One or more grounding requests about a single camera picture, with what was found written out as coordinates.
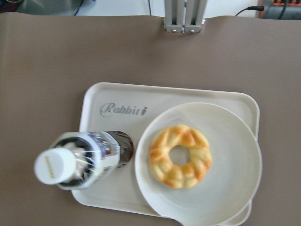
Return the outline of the aluminium bracket table edge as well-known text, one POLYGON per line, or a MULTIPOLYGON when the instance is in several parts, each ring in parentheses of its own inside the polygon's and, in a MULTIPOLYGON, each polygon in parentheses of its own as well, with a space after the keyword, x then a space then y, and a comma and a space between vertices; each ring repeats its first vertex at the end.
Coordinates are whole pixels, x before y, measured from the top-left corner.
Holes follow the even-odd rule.
POLYGON ((165 0, 164 5, 164 28, 167 32, 201 32, 207 0, 165 0))

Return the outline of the glazed twisted donut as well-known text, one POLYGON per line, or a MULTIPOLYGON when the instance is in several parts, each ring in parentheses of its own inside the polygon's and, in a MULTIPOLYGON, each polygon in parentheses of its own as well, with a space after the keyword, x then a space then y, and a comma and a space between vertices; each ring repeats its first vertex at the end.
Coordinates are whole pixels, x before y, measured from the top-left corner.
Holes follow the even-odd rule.
POLYGON ((154 177, 174 189, 194 187, 212 164, 206 137, 183 124, 159 132, 150 146, 148 159, 154 177))

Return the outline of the tea bottle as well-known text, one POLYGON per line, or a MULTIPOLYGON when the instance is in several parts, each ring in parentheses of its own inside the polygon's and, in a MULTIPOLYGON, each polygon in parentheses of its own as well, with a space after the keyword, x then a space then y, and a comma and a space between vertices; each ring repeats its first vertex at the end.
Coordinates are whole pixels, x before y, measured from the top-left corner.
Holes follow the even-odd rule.
POLYGON ((34 163, 37 179, 63 190, 81 190, 127 165, 134 153, 132 139, 121 131, 67 132, 34 163))

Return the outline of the white rectangular serving tray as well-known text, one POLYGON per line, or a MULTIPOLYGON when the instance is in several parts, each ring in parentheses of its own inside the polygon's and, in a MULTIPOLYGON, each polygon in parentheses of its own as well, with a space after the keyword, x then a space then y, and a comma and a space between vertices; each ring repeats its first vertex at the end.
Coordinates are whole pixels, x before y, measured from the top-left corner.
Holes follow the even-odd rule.
MULTIPOLYGON (((135 175, 135 154, 142 131, 166 110, 188 103, 209 103, 230 110, 257 132, 259 107, 247 94, 237 92, 181 89, 100 82, 88 89, 83 100, 81 132, 122 131, 134 143, 134 155, 124 167, 89 188, 75 190, 73 197, 88 206, 159 216, 146 202, 135 175)), ((221 226, 243 223, 250 215, 252 201, 241 213, 221 226)))

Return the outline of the white round plate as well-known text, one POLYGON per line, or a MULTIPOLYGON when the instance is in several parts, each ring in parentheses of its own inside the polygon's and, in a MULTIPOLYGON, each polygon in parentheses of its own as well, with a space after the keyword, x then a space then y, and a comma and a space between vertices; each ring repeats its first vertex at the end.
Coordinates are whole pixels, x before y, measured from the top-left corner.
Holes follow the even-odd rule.
POLYGON ((142 131, 135 154, 135 175, 141 193, 160 216, 184 226, 225 224, 246 208, 258 189, 262 158, 258 134, 230 110, 209 103, 170 108, 142 131), (195 187, 172 189, 157 181, 148 166, 148 150, 164 128, 185 124, 208 139, 213 163, 195 187))

